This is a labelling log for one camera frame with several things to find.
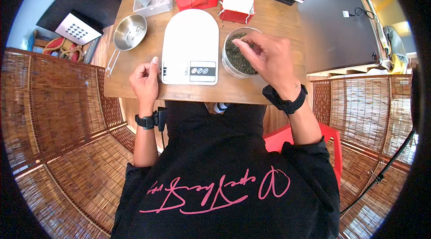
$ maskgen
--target black wrist strap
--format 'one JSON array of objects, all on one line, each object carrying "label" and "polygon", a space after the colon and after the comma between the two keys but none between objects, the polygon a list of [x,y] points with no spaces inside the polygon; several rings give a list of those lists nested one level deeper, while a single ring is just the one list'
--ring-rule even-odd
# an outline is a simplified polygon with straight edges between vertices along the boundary
[{"label": "black wrist strap", "polygon": [[154,126],[157,125],[154,122],[154,113],[151,117],[144,117],[144,118],[140,118],[139,115],[135,115],[135,121],[137,125],[143,127],[143,129],[153,129]]},{"label": "black wrist strap", "polygon": [[275,106],[277,109],[284,111],[287,115],[295,113],[305,101],[305,97],[308,92],[304,85],[301,84],[301,91],[299,96],[294,102],[291,101],[283,101],[278,95],[277,91],[271,86],[268,85],[262,90],[262,94]]}]

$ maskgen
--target woven bamboo screen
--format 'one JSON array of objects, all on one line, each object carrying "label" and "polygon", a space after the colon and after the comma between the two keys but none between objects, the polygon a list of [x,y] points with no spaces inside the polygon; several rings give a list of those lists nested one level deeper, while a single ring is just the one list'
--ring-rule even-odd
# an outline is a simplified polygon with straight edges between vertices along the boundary
[{"label": "woven bamboo screen", "polygon": [[[412,130],[410,87],[411,75],[314,81],[313,112],[340,132],[341,210],[364,191]],[[406,180],[417,139],[392,164],[385,179],[341,216],[340,238],[369,238],[378,229]],[[333,165],[333,142],[327,148]]]},{"label": "woven bamboo screen", "polygon": [[134,134],[104,68],[8,49],[1,127],[27,204],[54,238],[109,237]]}]

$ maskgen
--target dried tea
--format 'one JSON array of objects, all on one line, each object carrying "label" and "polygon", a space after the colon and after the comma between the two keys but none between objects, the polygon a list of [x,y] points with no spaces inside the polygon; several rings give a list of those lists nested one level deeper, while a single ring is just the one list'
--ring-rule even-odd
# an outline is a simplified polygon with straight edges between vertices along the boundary
[{"label": "dried tea", "polygon": [[235,69],[242,73],[253,75],[257,74],[257,71],[253,69],[250,62],[248,62],[248,60],[241,54],[240,49],[232,42],[234,39],[240,39],[246,34],[247,33],[236,33],[227,40],[225,47],[226,56]]}]

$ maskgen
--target wooden floor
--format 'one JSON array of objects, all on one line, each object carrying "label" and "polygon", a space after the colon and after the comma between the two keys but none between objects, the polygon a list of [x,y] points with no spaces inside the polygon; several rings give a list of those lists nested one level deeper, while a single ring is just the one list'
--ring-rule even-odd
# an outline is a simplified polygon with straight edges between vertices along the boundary
[{"label": "wooden floor", "polygon": [[[91,64],[106,67],[106,59],[108,58],[106,55],[106,51],[108,50],[108,43],[109,39],[112,34],[112,28],[113,26],[110,26],[108,28],[105,28],[103,30],[103,36],[101,37],[98,47],[94,53],[93,59],[91,61]],[[310,103],[310,106],[312,106],[312,88],[310,86],[310,80],[307,77],[307,83],[306,83],[307,90],[309,92],[309,95],[307,97],[307,101]],[[123,118],[128,122],[128,128],[131,129],[134,133],[136,133],[137,125],[134,120],[135,114],[138,113],[138,101],[135,98],[120,98],[120,104],[121,104],[121,111],[123,113]],[[154,104],[154,109],[157,110],[157,107],[159,106],[165,106],[164,101],[157,100]],[[214,103],[207,103],[207,106],[209,108],[209,112],[213,113],[213,107]],[[284,114],[284,112],[279,111],[277,108],[275,108],[273,105],[268,105],[266,108],[266,114],[265,118],[263,119],[263,131],[264,134],[270,133],[274,130],[277,130],[278,128],[283,127],[284,125],[289,123],[289,119]],[[156,141],[157,146],[159,148],[159,151],[161,151],[162,147],[162,137],[161,133],[156,129]],[[168,143],[168,136],[167,133],[163,133],[165,145]]]}]

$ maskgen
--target red chair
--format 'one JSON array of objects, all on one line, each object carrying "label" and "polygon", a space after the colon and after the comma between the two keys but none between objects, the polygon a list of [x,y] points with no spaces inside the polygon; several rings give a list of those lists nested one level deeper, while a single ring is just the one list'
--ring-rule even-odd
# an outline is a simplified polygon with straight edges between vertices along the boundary
[{"label": "red chair", "polygon": [[[320,131],[325,138],[325,142],[328,142],[332,137],[334,139],[334,155],[335,155],[335,177],[338,182],[338,189],[340,189],[341,173],[343,171],[343,156],[341,154],[341,141],[340,133],[334,128],[330,128],[325,124],[319,122]],[[294,139],[292,138],[292,129],[290,125],[287,124],[282,128],[279,128],[272,133],[268,133],[263,136],[266,143],[266,150],[268,152],[277,151],[281,153],[284,142],[289,142],[294,144]]]}]

